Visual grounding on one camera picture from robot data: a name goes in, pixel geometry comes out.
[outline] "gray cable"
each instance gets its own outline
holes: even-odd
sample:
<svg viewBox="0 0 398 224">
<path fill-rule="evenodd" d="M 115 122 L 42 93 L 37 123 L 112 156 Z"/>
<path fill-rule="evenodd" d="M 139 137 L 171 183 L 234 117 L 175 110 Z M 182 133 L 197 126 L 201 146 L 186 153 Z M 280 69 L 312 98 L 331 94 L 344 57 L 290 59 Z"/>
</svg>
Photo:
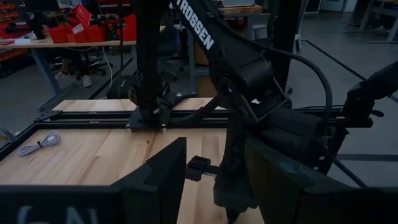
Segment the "gray cable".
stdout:
<svg viewBox="0 0 398 224">
<path fill-rule="evenodd" d="M 89 47 L 89 48 L 84 49 L 84 50 L 74 49 L 74 48 L 71 48 L 71 47 L 64 47 L 64 48 L 65 48 L 65 49 L 69 49 L 69 50 L 79 51 L 79 52 L 85 52 L 85 51 L 91 50 L 91 49 L 93 49 L 93 48 L 95 48 L 95 47 Z"/>
<path fill-rule="evenodd" d="M 110 64 L 110 62 L 108 60 L 108 57 L 105 54 L 105 46 L 102 48 L 102 54 L 104 55 L 104 58 L 106 60 L 106 64 L 108 65 L 109 71 L 111 72 L 111 84 L 109 84 L 109 89 L 110 89 L 112 87 L 112 84 L 113 84 L 113 71 L 112 71 L 111 64 Z"/>
<path fill-rule="evenodd" d="M 44 147 L 54 146 L 61 141 L 61 135 L 59 131 L 51 131 L 47 134 L 42 142 L 38 141 L 34 146 L 24 146 L 18 149 L 18 156 L 27 156 L 32 152 L 35 152 Z"/>
</svg>

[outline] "coiled cable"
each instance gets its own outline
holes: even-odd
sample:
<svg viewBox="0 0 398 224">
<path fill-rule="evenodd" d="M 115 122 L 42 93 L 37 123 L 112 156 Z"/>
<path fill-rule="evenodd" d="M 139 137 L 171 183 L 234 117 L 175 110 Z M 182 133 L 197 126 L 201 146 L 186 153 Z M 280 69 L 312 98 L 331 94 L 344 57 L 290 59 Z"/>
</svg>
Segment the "coiled cable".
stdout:
<svg viewBox="0 0 398 224">
<path fill-rule="evenodd" d="M 18 149 L 18 156 L 27 156 L 30 153 L 33 153 L 39 149 L 44 147 L 54 146 L 61 141 L 61 135 L 59 131 L 51 131 L 49 132 L 43 141 L 38 141 L 34 146 L 24 146 Z"/>
</svg>

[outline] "desk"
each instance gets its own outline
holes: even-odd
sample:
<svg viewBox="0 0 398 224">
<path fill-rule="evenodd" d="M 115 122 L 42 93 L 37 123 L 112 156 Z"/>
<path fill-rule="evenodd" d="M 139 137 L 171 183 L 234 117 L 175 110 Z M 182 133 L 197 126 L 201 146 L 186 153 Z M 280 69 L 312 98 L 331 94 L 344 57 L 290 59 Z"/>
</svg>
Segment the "desk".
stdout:
<svg viewBox="0 0 398 224">
<path fill-rule="evenodd" d="M 195 110 L 211 99 L 192 98 L 176 110 Z M 129 100 L 68 100 L 55 110 L 133 110 Z M 194 155 L 219 165 L 224 152 L 225 129 L 168 129 L 138 131 L 124 129 L 61 129 L 59 145 L 18 157 L 16 151 L 0 162 L 0 184 L 109 185 L 137 169 L 178 137 L 187 138 L 187 161 Z M 41 141 L 48 130 L 39 130 L 24 145 Z M 214 178 L 200 182 L 185 180 L 178 223 L 226 223 L 225 210 L 213 203 Z M 263 223 L 259 209 L 249 209 L 236 223 Z"/>
<path fill-rule="evenodd" d="M 383 2 L 383 4 L 380 7 L 375 7 L 373 6 L 375 1 L 380 1 Z M 361 26 L 359 27 L 359 31 L 363 32 L 365 30 L 366 24 L 368 23 L 369 16 L 371 15 L 372 12 L 378 13 L 378 14 L 383 14 L 383 15 L 388 15 L 388 16 L 393 16 L 395 17 L 396 21 L 394 22 L 394 25 L 392 25 L 392 28 L 387 36 L 386 41 L 377 41 L 377 42 L 370 42 L 370 44 L 392 44 L 392 43 L 398 43 L 398 41 L 393 41 L 394 37 L 397 34 L 398 31 L 398 11 L 395 9 L 384 9 L 383 5 L 385 2 L 397 2 L 398 0 L 370 0 L 368 8 L 366 8 L 366 12 L 363 16 Z"/>
<path fill-rule="evenodd" d="M 221 7 L 220 11 L 224 13 L 225 17 L 247 17 L 246 21 L 246 38 L 251 39 L 252 36 L 252 20 L 251 17 L 258 15 L 262 12 L 262 7 L 258 5 L 253 6 L 234 6 L 234 7 Z M 188 56 L 191 85 L 194 92 L 197 93 L 197 77 L 208 76 L 208 67 L 195 66 L 195 53 L 194 53 L 194 39 L 192 33 L 188 30 Z"/>
<path fill-rule="evenodd" d="M 164 26 L 161 26 L 159 32 L 162 32 L 165 29 Z M 45 55 L 42 51 L 43 48 L 57 48 L 57 47 L 102 47 L 102 46 L 118 46 L 120 41 L 118 40 L 111 40 L 111 41 L 104 41 L 104 42 L 95 42 L 95 43 L 62 43 L 62 44 L 55 44 L 53 43 L 52 39 L 44 39 L 44 40 L 31 40 L 28 44 L 9 44 L 9 45 L 0 45 L 0 49 L 17 49 L 17 48 L 27 48 L 30 49 L 32 52 L 33 58 L 38 66 L 40 72 L 44 75 L 46 81 L 51 86 L 53 90 L 53 97 L 47 100 L 45 103 L 39 106 L 40 111 L 45 111 L 53 106 L 54 103 L 59 102 L 62 97 L 72 89 L 72 86 L 68 86 L 64 89 L 61 89 L 56 81 L 54 74 L 49 66 L 49 62 L 45 58 Z M 137 63 L 137 50 L 136 50 L 136 41 L 125 41 L 124 45 L 131 46 L 132 52 L 132 59 L 134 59 L 134 63 Z M 128 60 L 123 67 L 127 66 L 131 61 Z"/>
</svg>

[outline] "gray floor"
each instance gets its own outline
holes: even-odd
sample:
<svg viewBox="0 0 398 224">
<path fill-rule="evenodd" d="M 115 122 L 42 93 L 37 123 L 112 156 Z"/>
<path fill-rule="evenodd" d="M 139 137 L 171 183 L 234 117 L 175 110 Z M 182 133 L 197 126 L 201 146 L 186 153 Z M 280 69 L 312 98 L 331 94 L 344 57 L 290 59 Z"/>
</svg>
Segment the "gray floor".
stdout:
<svg viewBox="0 0 398 224">
<path fill-rule="evenodd" d="M 348 14 L 322 13 L 319 16 L 306 17 L 302 24 L 302 36 L 316 44 L 364 77 L 398 59 L 398 45 L 369 45 L 368 41 L 383 40 L 385 34 L 345 34 L 344 22 Z M 342 104 L 346 92 L 360 80 L 350 72 L 330 60 L 328 57 L 303 42 L 302 56 L 318 65 L 327 76 L 333 89 L 334 104 Z M 109 56 L 118 68 L 118 58 Z M 124 74 L 134 68 L 128 67 Z M 66 99 L 87 99 L 106 81 L 107 77 L 93 76 L 93 86 L 83 89 L 80 85 L 71 91 Z M 189 79 L 184 75 L 172 88 L 180 92 L 190 92 Z M 289 83 L 293 86 L 292 99 L 296 107 L 324 105 L 325 94 L 316 75 L 306 66 L 292 62 Z M 35 108 L 50 97 L 51 92 L 35 66 L 21 70 L 10 77 L 0 79 L 0 125 L 11 131 L 21 130 L 37 115 Z M 103 91 L 98 98 L 104 97 Z M 384 118 L 374 118 L 372 129 L 352 129 L 346 138 L 340 153 L 344 154 L 398 154 L 396 127 L 398 126 L 398 104 L 390 99 L 376 103 L 375 109 L 385 113 Z M 367 184 L 372 186 L 398 185 L 398 162 L 351 162 L 344 161 Z M 330 176 L 355 186 L 336 167 Z"/>
</svg>

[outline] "red bin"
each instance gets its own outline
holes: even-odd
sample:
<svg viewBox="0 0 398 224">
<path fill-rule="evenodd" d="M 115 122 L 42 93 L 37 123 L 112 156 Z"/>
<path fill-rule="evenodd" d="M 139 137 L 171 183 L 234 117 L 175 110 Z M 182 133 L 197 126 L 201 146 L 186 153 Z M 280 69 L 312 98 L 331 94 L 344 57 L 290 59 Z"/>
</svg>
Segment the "red bin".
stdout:
<svg viewBox="0 0 398 224">
<path fill-rule="evenodd" d="M 88 42 L 103 42 L 105 41 L 105 30 L 104 27 L 98 27 L 97 25 L 90 26 L 85 29 Z"/>
<path fill-rule="evenodd" d="M 88 38 L 87 38 L 85 31 L 81 31 L 77 34 L 74 34 L 74 36 L 75 36 L 76 43 L 87 43 L 88 42 Z"/>
<path fill-rule="evenodd" d="M 55 44 L 67 43 L 67 33 L 64 27 L 54 27 L 49 29 L 49 34 Z"/>
<path fill-rule="evenodd" d="M 67 40 L 69 43 L 75 43 L 75 35 L 73 34 L 72 28 L 71 27 L 67 27 L 65 28 L 65 33 L 67 35 Z"/>
<path fill-rule="evenodd" d="M 123 41 L 137 40 L 137 33 L 134 29 L 123 27 Z"/>
<path fill-rule="evenodd" d="M 135 14 L 130 15 L 130 16 L 126 16 L 124 18 L 124 21 L 126 23 L 126 27 L 128 27 L 128 28 L 135 29 L 137 27 L 137 25 L 136 25 L 136 15 Z"/>
<path fill-rule="evenodd" d="M 88 27 L 91 21 L 91 13 L 83 6 L 82 3 L 72 9 L 72 13 L 76 15 L 83 27 Z"/>
</svg>

